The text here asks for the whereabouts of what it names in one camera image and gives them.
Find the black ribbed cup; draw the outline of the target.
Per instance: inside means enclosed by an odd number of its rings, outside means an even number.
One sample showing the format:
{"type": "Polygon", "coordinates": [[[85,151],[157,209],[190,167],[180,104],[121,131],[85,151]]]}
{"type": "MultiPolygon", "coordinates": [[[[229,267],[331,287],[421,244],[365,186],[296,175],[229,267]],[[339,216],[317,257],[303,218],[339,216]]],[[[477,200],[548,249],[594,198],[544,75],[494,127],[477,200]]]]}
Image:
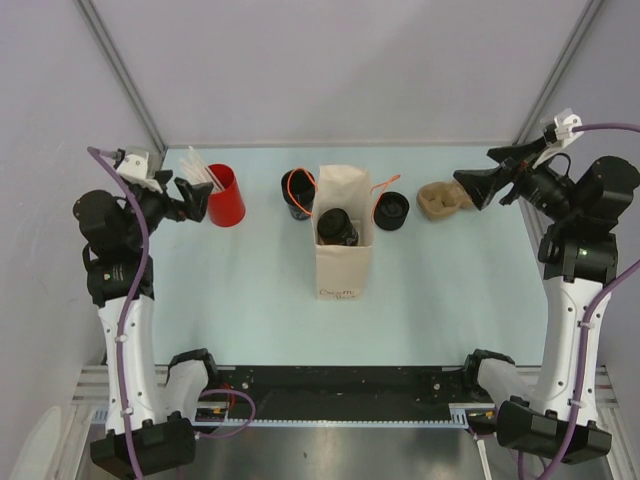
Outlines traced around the black ribbed cup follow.
{"type": "Polygon", "coordinates": [[[281,178],[281,191],[291,216],[307,220],[315,198],[314,177],[302,169],[290,170],[281,178]]]}
{"type": "Polygon", "coordinates": [[[398,192],[385,192],[374,209],[374,223],[385,231],[400,229],[409,213],[408,199],[398,192]]]}

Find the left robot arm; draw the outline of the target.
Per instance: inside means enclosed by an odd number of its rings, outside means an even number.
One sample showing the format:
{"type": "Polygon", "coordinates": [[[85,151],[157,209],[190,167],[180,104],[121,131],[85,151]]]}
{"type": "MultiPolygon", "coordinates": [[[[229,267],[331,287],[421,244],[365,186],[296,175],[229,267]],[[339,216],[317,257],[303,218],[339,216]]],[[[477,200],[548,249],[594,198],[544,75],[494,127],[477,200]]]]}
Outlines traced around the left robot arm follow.
{"type": "Polygon", "coordinates": [[[209,184],[174,182],[179,200],[166,187],[129,185],[122,200],[93,190],[73,207],[87,241],[82,252],[87,289],[104,333],[109,381],[106,433],[91,443],[90,457],[118,479],[141,479],[191,463],[197,401],[214,397],[221,387],[205,348],[175,355],[166,382],[156,378],[150,236],[164,219],[201,221],[212,192],[209,184]]]}

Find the translucent dark single cup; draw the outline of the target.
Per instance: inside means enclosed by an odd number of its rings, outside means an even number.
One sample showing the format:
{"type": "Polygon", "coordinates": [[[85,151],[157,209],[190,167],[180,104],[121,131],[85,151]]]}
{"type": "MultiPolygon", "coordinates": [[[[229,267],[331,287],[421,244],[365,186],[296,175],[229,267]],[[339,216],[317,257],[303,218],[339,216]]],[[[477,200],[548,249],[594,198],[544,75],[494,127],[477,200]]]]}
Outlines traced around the translucent dark single cup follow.
{"type": "Polygon", "coordinates": [[[323,241],[325,245],[339,245],[339,246],[354,247],[358,244],[359,233],[348,218],[346,228],[338,238],[333,240],[328,240],[328,241],[324,241],[321,237],[320,239],[323,241]]]}

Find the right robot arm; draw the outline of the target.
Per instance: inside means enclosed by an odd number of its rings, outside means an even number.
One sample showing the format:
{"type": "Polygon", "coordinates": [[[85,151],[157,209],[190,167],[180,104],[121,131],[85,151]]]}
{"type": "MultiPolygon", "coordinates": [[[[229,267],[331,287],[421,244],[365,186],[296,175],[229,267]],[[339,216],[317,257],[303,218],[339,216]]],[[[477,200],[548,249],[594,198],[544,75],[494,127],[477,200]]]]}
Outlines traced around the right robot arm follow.
{"type": "Polygon", "coordinates": [[[501,446],[553,465],[578,464],[611,449],[611,434],[598,425],[596,357],[611,291],[623,278],[613,230],[639,186],[637,168],[617,156],[596,159],[573,181],[551,166],[562,153],[540,138],[489,150],[493,169],[453,174],[479,210],[508,187],[501,204],[524,199],[552,222],[538,250],[548,321],[537,383],[527,386],[510,357],[477,350],[461,388],[473,401],[490,396],[501,446]]]}

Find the translucent bag with orange handles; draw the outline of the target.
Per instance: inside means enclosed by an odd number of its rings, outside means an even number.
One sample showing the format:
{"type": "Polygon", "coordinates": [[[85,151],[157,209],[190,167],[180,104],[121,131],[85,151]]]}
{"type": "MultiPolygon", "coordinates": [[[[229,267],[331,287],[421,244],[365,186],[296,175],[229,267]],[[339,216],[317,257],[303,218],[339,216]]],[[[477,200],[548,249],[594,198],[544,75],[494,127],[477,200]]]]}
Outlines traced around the translucent bag with orange handles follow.
{"type": "MultiPolygon", "coordinates": [[[[298,167],[307,174],[309,170],[298,167]]],[[[310,212],[315,256],[315,292],[319,300],[354,300],[367,284],[374,245],[374,209],[383,193],[399,174],[375,185],[365,168],[351,165],[322,165],[315,181],[315,198],[310,212]],[[354,247],[325,245],[317,232],[321,215],[341,208],[359,233],[354,247]]]]}

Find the black cup lid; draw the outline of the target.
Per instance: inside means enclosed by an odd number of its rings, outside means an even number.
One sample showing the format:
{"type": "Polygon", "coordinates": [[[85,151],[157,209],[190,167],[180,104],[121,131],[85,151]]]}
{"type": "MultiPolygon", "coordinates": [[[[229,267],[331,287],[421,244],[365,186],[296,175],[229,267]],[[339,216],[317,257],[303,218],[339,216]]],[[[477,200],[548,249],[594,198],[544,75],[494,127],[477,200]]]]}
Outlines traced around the black cup lid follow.
{"type": "Polygon", "coordinates": [[[345,230],[348,220],[347,213],[341,208],[332,208],[324,212],[317,224],[318,235],[324,240],[338,238],[345,230]]]}

